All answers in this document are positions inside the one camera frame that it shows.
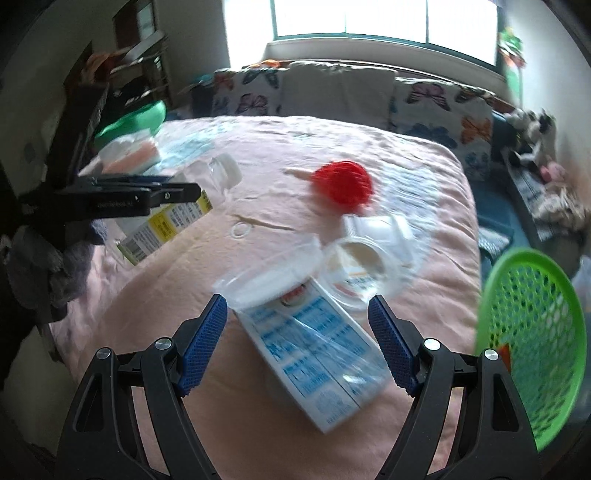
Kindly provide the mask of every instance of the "butterfly pillow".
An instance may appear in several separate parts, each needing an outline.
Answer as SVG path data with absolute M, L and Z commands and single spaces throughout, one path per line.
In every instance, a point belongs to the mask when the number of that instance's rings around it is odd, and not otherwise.
M 249 67 L 238 72 L 219 70 L 214 75 L 212 116 L 278 115 L 285 69 Z
M 493 94 L 453 82 L 396 78 L 389 102 L 390 131 L 449 148 L 464 171 L 488 175 Z

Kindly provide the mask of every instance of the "yellow label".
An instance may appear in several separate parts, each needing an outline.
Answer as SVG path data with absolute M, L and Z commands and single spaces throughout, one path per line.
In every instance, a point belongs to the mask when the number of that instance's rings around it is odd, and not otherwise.
M 201 191 L 201 196 L 197 199 L 197 205 L 201 208 L 201 211 L 205 215 L 209 210 L 212 209 L 212 203 L 209 201 L 209 197 L 205 190 Z
M 154 230 L 154 233 L 158 236 L 158 239 L 162 243 L 168 242 L 172 237 L 177 234 L 174 225 L 168 220 L 165 214 L 165 210 L 157 213 L 148 220 L 148 223 Z

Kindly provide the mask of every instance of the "green container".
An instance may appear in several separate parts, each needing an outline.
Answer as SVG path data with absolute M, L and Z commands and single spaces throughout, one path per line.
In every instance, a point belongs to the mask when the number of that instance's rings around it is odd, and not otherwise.
M 540 451 L 573 409 L 583 381 L 587 335 L 568 277 L 536 250 L 517 248 L 503 255 L 482 294 L 476 353 L 505 344 Z
M 162 100 L 144 105 L 135 112 L 122 116 L 116 122 L 107 125 L 95 135 L 95 147 L 100 150 L 109 142 L 122 135 L 133 134 L 140 130 L 150 129 L 155 135 L 166 117 L 166 105 Z

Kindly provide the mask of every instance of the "butterfly print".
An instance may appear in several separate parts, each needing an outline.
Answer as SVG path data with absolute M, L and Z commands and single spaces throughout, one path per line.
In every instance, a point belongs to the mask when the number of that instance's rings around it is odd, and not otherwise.
M 225 87 L 228 90 L 234 90 L 234 72 L 216 72 L 213 75 L 213 91 L 217 93 L 220 87 Z
M 275 90 L 279 88 L 279 77 L 277 76 L 277 69 L 249 69 L 244 74 L 242 84 L 247 85 L 256 79 L 260 74 L 263 74 L 267 79 L 267 83 Z
M 241 115 L 248 111 L 254 111 L 254 115 L 267 114 L 267 97 L 264 95 L 255 95 L 254 93 L 245 93 L 240 97 L 240 104 L 236 109 L 236 114 Z
M 466 103 L 470 100 L 474 100 L 474 98 L 482 98 L 488 105 L 491 106 L 495 99 L 494 96 L 486 90 L 471 87 L 461 87 L 460 91 L 456 95 L 456 103 Z
M 471 116 L 465 116 L 462 118 L 462 127 L 464 130 L 462 130 L 460 141 L 463 145 L 473 142 L 477 138 L 490 143 L 492 135 L 492 122 L 490 118 L 485 119 L 479 124 Z
M 449 136 L 449 131 L 445 127 L 429 128 L 423 124 L 414 124 L 414 126 L 406 132 L 406 135 L 431 140 L 432 142 L 438 143 L 447 148 L 457 148 L 457 142 Z
M 486 153 L 482 153 L 480 155 L 480 161 L 478 160 L 478 155 L 474 152 L 469 153 L 468 155 L 466 155 L 466 165 L 473 169 L 473 170 L 484 170 L 486 169 L 487 163 L 488 163 L 488 155 Z
M 438 106 L 450 112 L 451 108 L 444 97 L 445 90 L 440 85 L 434 83 L 419 82 L 413 85 L 413 89 L 408 94 L 407 103 L 417 103 L 424 98 L 430 98 Z

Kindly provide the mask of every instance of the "plastic bottle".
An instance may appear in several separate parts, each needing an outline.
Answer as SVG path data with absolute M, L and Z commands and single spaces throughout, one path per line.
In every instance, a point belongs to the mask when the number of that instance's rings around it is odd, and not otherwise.
M 171 178 L 170 183 L 197 182 L 201 197 L 195 203 L 164 204 L 149 216 L 107 221 L 107 249 L 125 268 L 132 268 L 182 230 L 226 200 L 228 190 L 242 181 L 242 172 L 228 154 L 209 163 L 197 161 Z

